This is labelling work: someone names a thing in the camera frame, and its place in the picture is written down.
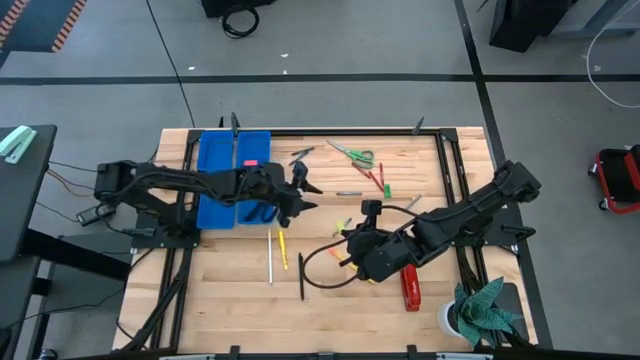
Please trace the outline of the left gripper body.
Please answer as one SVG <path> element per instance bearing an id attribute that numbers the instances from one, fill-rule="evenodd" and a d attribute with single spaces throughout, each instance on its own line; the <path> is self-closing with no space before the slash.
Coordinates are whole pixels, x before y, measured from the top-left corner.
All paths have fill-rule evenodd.
<path id="1" fill-rule="evenodd" d="M 272 184 L 275 187 L 275 203 L 278 208 L 277 220 L 281 226 L 288 226 L 290 219 L 297 217 L 302 211 L 304 201 L 301 193 L 307 185 L 308 168 L 301 161 L 296 161 L 293 167 L 293 178 L 290 182 L 285 179 L 285 169 L 280 164 L 272 167 Z"/>

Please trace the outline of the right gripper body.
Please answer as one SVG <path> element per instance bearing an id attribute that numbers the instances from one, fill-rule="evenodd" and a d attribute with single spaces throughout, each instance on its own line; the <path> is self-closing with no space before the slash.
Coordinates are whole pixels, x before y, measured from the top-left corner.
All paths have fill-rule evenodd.
<path id="1" fill-rule="evenodd" d="M 352 249 L 347 248 L 351 262 L 360 266 L 367 253 L 374 249 L 382 234 L 376 228 L 377 217 L 382 212 L 381 200 L 363 200 L 361 203 L 361 213 L 365 216 L 363 222 L 359 223 L 356 233 L 356 244 Z"/>

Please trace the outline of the yellow highlighter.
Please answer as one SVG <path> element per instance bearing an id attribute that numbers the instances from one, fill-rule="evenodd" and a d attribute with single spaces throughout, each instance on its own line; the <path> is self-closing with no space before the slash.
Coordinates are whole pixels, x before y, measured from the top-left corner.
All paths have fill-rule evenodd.
<path id="1" fill-rule="evenodd" d="M 286 241 L 285 241 L 284 231 L 282 229 L 278 229 L 277 234 L 278 234 L 278 242 L 279 242 L 279 247 L 280 247 L 280 252 L 281 252 L 282 265 L 283 265 L 283 269 L 286 271 L 286 270 L 288 270 L 289 266 L 288 266 L 287 249 L 286 249 Z"/>

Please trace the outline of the red stapler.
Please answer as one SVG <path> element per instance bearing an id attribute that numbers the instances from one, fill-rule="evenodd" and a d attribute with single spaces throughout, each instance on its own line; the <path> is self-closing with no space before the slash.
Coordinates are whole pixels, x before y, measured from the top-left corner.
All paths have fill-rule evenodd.
<path id="1" fill-rule="evenodd" d="M 417 312 L 421 306 L 421 290 L 416 267 L 407 265 L 401 270 L 400 279 L 405 310 Z"/>

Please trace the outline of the white plant pot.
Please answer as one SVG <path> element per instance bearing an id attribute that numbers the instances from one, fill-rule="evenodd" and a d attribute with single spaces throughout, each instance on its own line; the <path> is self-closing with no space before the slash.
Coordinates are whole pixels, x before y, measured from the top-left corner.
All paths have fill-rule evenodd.
<path id="1" fill-rule="evenodd" d="M 453 307 L 455 302 L 450 301 L 440 306 L 437 312 L 437 324 L 440 330 L 448 336 L 462 338 L 457 331 L 457 324 L 453 316 Z"/>

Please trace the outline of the green leafy plant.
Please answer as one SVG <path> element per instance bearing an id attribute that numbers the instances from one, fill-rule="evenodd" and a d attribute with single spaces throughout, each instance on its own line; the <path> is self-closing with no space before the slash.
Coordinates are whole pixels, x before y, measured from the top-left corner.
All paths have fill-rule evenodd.
<path id="1" fill-rule="evenodd" d="M 504 278 L 499 277 L 479 291 L 469 295 L 462 284 L 454 289 L 452 315 L 457 332 L 473 347 L 482 341 L 494 349 L 497 338 L 493 332 L 513 335 L 512 324 L 522 318 L 521 315 L 499 308 L 495 300 L 504 288 Z"/>

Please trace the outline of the black power adapter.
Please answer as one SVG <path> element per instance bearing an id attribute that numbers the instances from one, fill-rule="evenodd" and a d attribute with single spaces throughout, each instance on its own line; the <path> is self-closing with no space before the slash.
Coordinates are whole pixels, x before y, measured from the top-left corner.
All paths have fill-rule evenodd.
<path id="1" fill-rule="evenodd" d="M 106 220 L 116 213 L 116 208 L 109 204 L 101 204 L 76 214 L 76 219 L 83 227 Z"/>

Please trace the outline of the black box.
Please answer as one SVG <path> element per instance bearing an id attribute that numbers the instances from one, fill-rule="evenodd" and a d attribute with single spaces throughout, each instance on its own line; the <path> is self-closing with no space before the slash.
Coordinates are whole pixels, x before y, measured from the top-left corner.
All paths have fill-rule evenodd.
<path id="1" fill-rule="evenodd" d="M 230 12 L 273 4 L 276 0 L 199 0 L 207 18 L 219 18 Z"/>

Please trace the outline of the red framed creeper seat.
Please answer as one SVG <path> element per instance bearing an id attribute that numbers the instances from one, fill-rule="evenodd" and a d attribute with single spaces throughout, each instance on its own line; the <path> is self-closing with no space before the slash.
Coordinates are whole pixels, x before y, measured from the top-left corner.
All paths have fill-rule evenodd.
<path id="1" fill-rule="evenodd" d="M 587 171 L 600 183 L 601 211 L 623 215 L 640 211 L 640 144 L 628 149 L 603 149 Z"/>

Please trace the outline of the black side table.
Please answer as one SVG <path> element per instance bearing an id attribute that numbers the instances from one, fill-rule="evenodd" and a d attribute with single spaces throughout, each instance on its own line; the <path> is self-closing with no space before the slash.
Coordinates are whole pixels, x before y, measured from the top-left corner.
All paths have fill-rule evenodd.
<path id="1" fill-rule="evenodd" d="M 57 135 L 56 125 L 25 125 L 37 131 L 17 164 L 0 156 L 0 263 L 15 259 L 35 207 Z M 0 127 L 0 141 L 15 128 Z"/>

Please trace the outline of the black cabinet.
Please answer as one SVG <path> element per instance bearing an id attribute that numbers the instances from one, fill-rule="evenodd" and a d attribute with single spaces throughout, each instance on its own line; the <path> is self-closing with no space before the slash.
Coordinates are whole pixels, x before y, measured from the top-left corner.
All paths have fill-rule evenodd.
<path id="1" fill-rule="evenodd" d="M 524 53 L 547 37 L 577 0 L 497 0 L 489 44 Z"/>

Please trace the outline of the mint green stapler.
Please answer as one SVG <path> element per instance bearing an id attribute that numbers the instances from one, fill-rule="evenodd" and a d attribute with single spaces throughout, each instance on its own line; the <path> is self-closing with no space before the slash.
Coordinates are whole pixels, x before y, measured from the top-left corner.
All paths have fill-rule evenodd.
<path id="1" fill-rule="evenodd" d="M 18 126 L 0 141 L 0 156 L 6 163 L 17 164 L 36 136 L 37 131 L 31 127 Z"/>

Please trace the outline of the orange striped black mat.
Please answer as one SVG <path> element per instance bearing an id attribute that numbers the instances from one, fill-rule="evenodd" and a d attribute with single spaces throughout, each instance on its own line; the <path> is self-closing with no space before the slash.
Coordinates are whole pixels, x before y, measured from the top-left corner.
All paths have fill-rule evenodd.
<path id="1" fill-rule="evenodd" d="M 0 52 L 59 52 L 87 0 L 0 0 Z"/>

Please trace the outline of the green handled scissors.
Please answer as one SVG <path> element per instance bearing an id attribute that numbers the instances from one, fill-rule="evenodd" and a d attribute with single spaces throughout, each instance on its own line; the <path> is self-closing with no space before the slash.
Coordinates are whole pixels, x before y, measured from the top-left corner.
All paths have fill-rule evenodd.
<path id="1" fill-rule="evenodd" d="M 327 143 L 345 154 L 356 166 L 363 169 L 374 167 L 374 153 L 371 150 L 353 150 L 331 140 L 327 140 Z"/>

